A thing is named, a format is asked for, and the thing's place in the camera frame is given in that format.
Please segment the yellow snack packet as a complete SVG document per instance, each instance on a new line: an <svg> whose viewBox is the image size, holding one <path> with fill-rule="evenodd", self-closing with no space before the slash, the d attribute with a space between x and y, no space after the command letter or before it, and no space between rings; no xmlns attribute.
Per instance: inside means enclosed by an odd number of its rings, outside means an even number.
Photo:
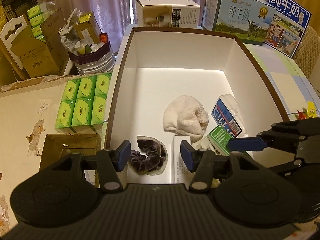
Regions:
<svg viewBox="0 0 320 240"><path fill-rule="evenodd" d="M317 109L313 102L308 101L307 108L303 108L302 111L298 111L298 114L295 115L297 120L305 120L317 118Z"/></svg>

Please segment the white long medicine box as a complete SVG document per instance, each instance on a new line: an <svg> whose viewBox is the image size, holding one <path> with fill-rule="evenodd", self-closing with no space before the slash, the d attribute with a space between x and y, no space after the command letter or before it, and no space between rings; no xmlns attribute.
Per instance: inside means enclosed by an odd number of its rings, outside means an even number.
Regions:
<svg viewBox="0 0 320 240"><path fill-rule="evenodd" d="M194 176L187 169L180 152L180 144L183 140L190 143L189 136L175 135L171 145L171 182L174 184L184 184L188 189Z"/></svg>

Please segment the green medicine box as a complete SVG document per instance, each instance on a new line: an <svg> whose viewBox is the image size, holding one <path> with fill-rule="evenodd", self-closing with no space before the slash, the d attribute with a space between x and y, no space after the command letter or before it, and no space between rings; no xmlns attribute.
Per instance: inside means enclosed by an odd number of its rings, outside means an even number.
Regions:
<svg viewBox="0 0 320 240"><path fill-rule="evenodd" d="M229 156L228 142L233 137L222 127L216 126L208 133L207 139L217 155Z"/></svg>

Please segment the dark velvet scrunchie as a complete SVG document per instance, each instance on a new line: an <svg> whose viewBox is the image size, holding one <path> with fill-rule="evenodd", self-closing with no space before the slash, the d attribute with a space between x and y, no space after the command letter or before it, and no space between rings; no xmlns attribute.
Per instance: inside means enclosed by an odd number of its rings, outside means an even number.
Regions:
<svg viewBox="0 0 320 240"><path fill-rule="evenodd" d="M133 171L138 175L162 174L168 162L168 153L164 144L152 137L138 136L137 145L139 150L132 150L128 161Z"/></svg>

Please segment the white knitted cloth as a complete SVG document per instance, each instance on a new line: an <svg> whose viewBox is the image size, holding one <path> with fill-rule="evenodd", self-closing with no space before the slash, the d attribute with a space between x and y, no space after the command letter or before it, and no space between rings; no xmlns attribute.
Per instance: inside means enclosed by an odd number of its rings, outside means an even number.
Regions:
<svg viewBox="0 0 320 240"><path fill-rule="evenodd" d="M189 136L191 142L202 139L208 124L207 111L192 96L179 96L168 105L163 115L164 131Z"/></svg>

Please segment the clear plastic case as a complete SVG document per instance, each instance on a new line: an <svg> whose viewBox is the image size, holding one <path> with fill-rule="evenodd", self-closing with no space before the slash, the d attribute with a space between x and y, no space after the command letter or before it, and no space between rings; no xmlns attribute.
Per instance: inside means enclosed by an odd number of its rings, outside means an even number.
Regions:
<svg viewBox="0 0 320 240"><path fill-rule="evenodd" d="M211 111L211 115L215 122L224 128L233 138L240 138L246 134L240 107L232 94L219 96Z"/></svg>

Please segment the checkered bed sheet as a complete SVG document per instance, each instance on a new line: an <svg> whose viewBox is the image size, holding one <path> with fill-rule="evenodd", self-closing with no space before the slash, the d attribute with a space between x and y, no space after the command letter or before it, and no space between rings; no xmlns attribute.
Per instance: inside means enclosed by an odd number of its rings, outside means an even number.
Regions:
<svg viewBox="0 0 320 240"><path fill-rule="evenodd" d="M291 121L297 120L299 113L308 114L309 102L319 117L319 97L293 59L265 44L246 47L274 86Z"/></svg>

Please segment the small brown cardboard box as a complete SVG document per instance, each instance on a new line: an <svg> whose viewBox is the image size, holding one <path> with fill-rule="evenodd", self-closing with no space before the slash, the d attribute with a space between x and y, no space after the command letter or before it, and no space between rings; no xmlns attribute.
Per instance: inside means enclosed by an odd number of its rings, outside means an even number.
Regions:
<svg viewBox="0 0 320 240"><path fill-rule="evenodd" d="M95 155L101 149L101 137L97 133L47 134L41 155L39 171L70 153Z"/></svg>

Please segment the green tissue pack bundle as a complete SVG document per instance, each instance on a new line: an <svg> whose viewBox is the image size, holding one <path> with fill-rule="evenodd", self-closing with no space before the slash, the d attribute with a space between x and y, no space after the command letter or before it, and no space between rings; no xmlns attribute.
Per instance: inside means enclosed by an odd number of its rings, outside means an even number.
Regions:
<svg viewBox="0 0 320 240"><path fill-rule="evenodd" d="M67 81L57 112L55 129L61 133L100 133L112 73Z"/></svg>

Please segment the brown storage box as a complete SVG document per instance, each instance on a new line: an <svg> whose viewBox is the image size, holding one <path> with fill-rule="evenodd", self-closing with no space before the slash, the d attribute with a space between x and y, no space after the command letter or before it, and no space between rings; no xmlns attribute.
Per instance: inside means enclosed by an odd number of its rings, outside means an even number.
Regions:
<svg viewBox="0 0 320 240"><path fill-rule="evenodd" d="M246 133L254 136L287 111L269 78L236 37L200 29L128 27L110 83L112 99L106 146L146 135L171 152L174 135L163 129L163 114L181 95L193 96L210 112L218 97L232 94Z"/></svg>

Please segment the quilted beige chair cover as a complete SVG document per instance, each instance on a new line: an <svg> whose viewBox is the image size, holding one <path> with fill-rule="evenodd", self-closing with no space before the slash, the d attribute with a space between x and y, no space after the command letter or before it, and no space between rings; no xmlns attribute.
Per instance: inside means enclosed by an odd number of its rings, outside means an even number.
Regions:
<svg viewBox="0 0 320 240"><path fill-rule="evenodd" d="M308 26L293 55L293 60L303 74L309 78L319 58L319 36L315 29Z"/></svg>

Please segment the dark bowl of clutter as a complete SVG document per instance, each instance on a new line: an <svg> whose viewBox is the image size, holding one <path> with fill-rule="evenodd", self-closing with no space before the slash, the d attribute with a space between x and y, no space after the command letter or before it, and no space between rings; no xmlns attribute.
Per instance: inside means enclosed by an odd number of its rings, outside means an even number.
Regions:
<svg viewBox="0 0 320 240"><path fill-rule="evenodd" d="M59 29L61 43L80 75L111 72L116 58L109 36L100 30L93 12L74 9Z"/></svg>

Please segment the cardboard tissue carton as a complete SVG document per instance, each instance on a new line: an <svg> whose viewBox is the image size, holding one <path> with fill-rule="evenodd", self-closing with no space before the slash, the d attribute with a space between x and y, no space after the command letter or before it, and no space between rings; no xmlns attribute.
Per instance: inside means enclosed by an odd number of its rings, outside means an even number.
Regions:
<svg viewBox="0 0 320 240"><path fill-rule="evenodd" d="M69 56L59 30L65 19L62 10L48 9L32 19L12 18L1 31L1 41L28 77L62 75Z"/></svg>

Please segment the light blue milk carton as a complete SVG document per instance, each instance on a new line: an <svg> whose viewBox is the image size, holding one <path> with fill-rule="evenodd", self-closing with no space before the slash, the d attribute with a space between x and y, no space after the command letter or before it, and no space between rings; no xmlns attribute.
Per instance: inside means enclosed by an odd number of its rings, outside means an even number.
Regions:
<svg viewBox="0 0 320 240"><path fill-rule="evenodd" d="M262 0L205 0L201 27L262 45L276 10Z"/></svg>

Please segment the white product box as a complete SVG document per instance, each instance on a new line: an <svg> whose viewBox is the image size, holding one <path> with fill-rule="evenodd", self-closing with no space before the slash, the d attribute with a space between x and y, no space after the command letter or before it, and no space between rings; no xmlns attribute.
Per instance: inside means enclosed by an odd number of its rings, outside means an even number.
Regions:
<svg viewBox="0 0 320 240"><path fill-rule="evenodd" d="M192 0L136 0L139 27L196 28L200 5Z"/></svg>

